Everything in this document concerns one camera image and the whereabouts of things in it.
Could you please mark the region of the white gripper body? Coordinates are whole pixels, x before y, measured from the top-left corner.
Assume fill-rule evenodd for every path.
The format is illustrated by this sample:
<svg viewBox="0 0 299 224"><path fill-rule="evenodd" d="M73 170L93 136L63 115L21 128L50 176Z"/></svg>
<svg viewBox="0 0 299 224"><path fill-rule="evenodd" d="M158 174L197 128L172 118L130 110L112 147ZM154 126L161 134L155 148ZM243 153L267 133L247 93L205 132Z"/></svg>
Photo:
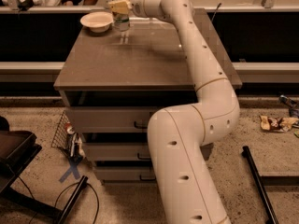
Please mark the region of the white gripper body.
<svg viewBox="0 0 299 224"><path fill-rule="evenodd" d="M137 17L151 17L150 3L147 0L129 0L129 3Z"/></svg>

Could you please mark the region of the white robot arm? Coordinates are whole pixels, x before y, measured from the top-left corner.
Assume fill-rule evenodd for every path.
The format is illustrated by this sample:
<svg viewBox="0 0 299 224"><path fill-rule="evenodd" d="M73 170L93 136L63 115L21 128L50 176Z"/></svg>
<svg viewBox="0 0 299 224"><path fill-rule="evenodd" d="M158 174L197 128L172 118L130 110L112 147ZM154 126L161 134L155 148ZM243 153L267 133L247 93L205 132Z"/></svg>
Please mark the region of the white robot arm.
<svg viewBox="0 0 299 224"><path fill-rule="evenodd" d="M111 11L173 24L198 101L154 113L149 154L168 224L231 224L200 147L237 125L235 90L193 20L190 0L112 0Z"/></svg>

